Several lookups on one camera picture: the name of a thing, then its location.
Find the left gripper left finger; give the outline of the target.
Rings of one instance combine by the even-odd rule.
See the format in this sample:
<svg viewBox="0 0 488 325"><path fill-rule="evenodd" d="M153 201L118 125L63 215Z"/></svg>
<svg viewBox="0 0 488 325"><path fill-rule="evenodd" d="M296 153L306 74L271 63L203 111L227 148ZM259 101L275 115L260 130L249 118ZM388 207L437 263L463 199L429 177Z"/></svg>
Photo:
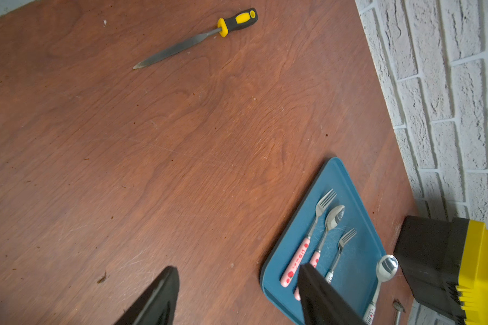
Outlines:
<svg viewBox="0 0 488 325"><path fill-rule="evenodd" d="M173 324L179 290L178 269L169 265L115 324Z"/></svg>

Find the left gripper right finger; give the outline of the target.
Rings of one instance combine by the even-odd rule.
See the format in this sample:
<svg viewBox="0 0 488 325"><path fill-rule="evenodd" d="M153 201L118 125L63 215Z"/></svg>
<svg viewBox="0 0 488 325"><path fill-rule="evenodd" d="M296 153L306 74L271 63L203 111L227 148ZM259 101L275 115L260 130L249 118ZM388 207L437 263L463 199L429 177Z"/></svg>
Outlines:
<svg viewBox="0 0 488 325"><path fill-rule="evenodd" d="M300 266L298 288L305 324L364 324L312 265Z"/></svg>

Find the white handled fork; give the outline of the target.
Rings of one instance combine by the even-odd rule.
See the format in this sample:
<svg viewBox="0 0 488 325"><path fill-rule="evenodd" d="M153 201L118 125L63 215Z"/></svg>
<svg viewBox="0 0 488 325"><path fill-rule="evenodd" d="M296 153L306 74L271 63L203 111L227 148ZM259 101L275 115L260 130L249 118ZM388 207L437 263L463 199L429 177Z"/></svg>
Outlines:
<svg viewBox="0 0 488 325"><path fill-rule="evenodd" d="M337 268L337 265L340 261L340 257L342 255L342 252L344 250L344 247L351 241L352 238L354 238L357 234L357 230L355 228L352 228L351 230L347 231L342 235L342 237L338 241L338 252L333 260L332 266L329 268L328 273L325 275L325 281L330 284L332 282L332 279L334 277L335 270Z"/></svg>

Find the white handled spoon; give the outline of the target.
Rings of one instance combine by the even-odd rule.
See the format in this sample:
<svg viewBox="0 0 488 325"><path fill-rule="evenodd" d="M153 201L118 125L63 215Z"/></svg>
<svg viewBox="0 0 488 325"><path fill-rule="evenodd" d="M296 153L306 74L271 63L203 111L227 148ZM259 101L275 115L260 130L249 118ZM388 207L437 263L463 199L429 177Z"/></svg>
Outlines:
<svg viewBox="0 0 488 325"><path fill-rule="evenodd" d="M374 321L376 304L380 293L382 283L391 280L399 268L399 262L394 255L385 255L377 263L376 276L378 279L377 287L374 292L374 296L371 299L370 304L367 306L365 314L363 316L363 322L371 325Z"/></svg>

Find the pink handled spoon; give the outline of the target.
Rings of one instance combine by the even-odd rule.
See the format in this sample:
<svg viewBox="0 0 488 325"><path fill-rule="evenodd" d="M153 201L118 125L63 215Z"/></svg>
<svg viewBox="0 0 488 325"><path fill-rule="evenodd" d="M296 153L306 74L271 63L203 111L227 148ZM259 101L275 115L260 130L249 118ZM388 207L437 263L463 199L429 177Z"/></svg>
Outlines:
<svg viewBox="0 0 488 325"><path fill-rule="evenodd" d="M329 231L337 227L337 225L340 223L340 221L344 216L344 211L345 211L345 206L339 205L333 208L328 213L328 216L326 217L325 220L325 231L323 233L323 237L319 241L319 246L317 247L316 251L313 253L313 256L311 257L311 260L309 262L309 264L312 265L314 268L317 267ZM307 238L305 238L302 241L302 251L300 250L297 251L296 267L298 267L301 264L302 258L304 257L304 254L306 253L309 244L310 244L310 240Z"/></svg>

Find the pink handled fork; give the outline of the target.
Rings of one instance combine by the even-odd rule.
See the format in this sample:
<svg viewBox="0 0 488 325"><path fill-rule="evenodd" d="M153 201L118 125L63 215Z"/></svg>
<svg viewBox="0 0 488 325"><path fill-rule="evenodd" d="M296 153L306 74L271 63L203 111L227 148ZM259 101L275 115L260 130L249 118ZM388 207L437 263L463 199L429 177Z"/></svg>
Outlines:
<svg viewBox="0 0 488 325"><path fill-rule="evenodd" d="M326 193L317 203L315 207L315 217L313 219L313 223L306 233L305 237L303 238L301 244L297 248L294 256L292 257L291 261L289 262L288 266L286 267L283 275L280 279L280 284L282 287L288 287L291 283L292 278L294 277L298 267L300 266L305 253L308 250L310 245L311 238L313 237L314 230L318 224L319 218L322 214L328 209L330 204L336 198L336 192L334 189L331 189L328 193Z"/></svg>

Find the teal plastic tray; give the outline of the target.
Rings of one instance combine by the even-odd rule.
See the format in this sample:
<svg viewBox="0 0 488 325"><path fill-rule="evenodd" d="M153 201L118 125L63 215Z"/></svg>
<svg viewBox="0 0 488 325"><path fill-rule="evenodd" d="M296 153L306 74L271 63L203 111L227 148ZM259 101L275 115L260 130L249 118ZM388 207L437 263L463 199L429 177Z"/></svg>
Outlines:
<svg viewBox="0 0 488 325"><path fill-rule="evenodd" d="M294 324L304 323L302 304L294 296L297 280L293 278L288 287L282 287L280 279L313 223L317 202L331 189L335 190L337 196L330 207L344 205L344 217L328 233L316 269L322 276L328 273L338 252L339 239L355 228L357 234L344 247L331 285L359 317L364 316L374 296L378 283L376 265L386 254L344 163L338 157L329 159L307 190L260 274L265 297Z"/></svg>

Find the yellow black toolbox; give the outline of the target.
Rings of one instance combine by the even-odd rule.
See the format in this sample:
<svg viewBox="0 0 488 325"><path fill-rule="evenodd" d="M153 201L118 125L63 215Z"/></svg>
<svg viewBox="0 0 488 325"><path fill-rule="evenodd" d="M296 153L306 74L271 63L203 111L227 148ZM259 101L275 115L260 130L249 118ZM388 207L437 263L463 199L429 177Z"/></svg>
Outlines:
<svg viewBox="0 0 488 325"><path fill-rule="evenodd" d="M415 300L457 324L488 324L488 228L407 216L394 255Z"/></svg>

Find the yellow black handled file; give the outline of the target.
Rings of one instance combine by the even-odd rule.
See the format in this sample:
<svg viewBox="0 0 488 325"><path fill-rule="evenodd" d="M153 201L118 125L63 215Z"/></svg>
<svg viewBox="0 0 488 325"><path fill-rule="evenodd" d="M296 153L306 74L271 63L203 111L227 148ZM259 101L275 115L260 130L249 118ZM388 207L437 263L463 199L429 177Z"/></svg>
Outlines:
<svg viewBox="0 0 488 325"><path fill-rule="evenodd" d="M132 69L138 70L146 68L166 58L169 58L170 56L174 56L184 50L187 50L215 34L219 34L221 37L226 37L229 33L248 28L257 23L257 21L258 13L255 8L246 9L230 18L219 18L217 28L214 30L198 34L185 41L168 47L167 49L162 50L141 62L138 62Z"/></svg>

